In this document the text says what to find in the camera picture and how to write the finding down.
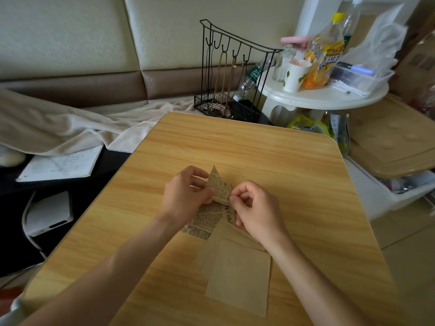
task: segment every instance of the white plastic bin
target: white plastic bin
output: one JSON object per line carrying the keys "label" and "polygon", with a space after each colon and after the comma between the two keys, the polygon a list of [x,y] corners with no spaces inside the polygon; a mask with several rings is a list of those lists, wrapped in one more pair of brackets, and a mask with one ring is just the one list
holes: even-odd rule
{"label": "white plastic bin", "polygon": [[351,158],[345,159],[345,164],[362,208],[370,220],[382,216],[389,210],[403,208],[435,189],[435,174],[430,170],[421,172],[416,176],[416,181],[421,186],[402,194],[396,194],[367,173]]}
{"label": "white plastic bin", "polygon": [[384,77],[376,78],[336,65],[329,78],[329,84],[341,90],[350,91],[366,97],[379,88],[382,88],[393,74],[394,71],[389,70]]}

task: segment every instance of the wooden table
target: wooden table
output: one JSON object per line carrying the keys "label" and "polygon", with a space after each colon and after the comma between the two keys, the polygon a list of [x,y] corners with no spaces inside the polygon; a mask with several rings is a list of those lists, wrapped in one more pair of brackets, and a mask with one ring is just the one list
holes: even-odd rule
{"label": "wooden table", "polygon": [[[233,186],[252,179],[275,194],[301,249],[375,321],[405,325],[391,275],[335,142],[320,134],[170,113],[148,134],[28,285],[33,311],[150,222],[164,184],[193,164],[216,165]],[[310,325],[273,262],[267,317],[205,297],[195,259],[205,241],[178,233],[113,325]]]}

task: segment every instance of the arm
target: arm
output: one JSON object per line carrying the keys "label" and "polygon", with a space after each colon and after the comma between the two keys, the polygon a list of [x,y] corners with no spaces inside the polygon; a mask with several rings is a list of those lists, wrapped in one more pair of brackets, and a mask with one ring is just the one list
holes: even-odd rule
{"label": "arm", "polygon": [[205,188],[204,170],[189,166],[166,184],[157,216],[116,253],[88,271],[21,326],[108,325],[150,264],[171,238],[211,203],[214,188]]}
{"label": "arm", "polygon": [[237,225],[244,225],[272,255],[314,325],[374,325],[291,240],[274,196],[252,181],[240,184],[231,194]]}

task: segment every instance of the white bottle cap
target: white bottle cap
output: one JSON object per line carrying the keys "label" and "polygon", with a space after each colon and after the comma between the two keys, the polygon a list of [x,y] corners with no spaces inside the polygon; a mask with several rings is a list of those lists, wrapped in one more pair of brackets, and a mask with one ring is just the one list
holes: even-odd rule
{"label": "white bottle cap", "polygon": [[362,3],[362,0],[353,0],[352,1],[352,4],[360,4],[360,3]]}

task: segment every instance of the notebook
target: notebook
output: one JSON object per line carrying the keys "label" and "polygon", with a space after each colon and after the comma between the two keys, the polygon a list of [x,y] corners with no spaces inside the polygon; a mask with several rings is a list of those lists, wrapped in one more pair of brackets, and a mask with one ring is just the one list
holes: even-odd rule
{"label": "notebook", "polygon": [[103,146],[66,156],[34,156],[17,182],[64,180],[90,176]]}

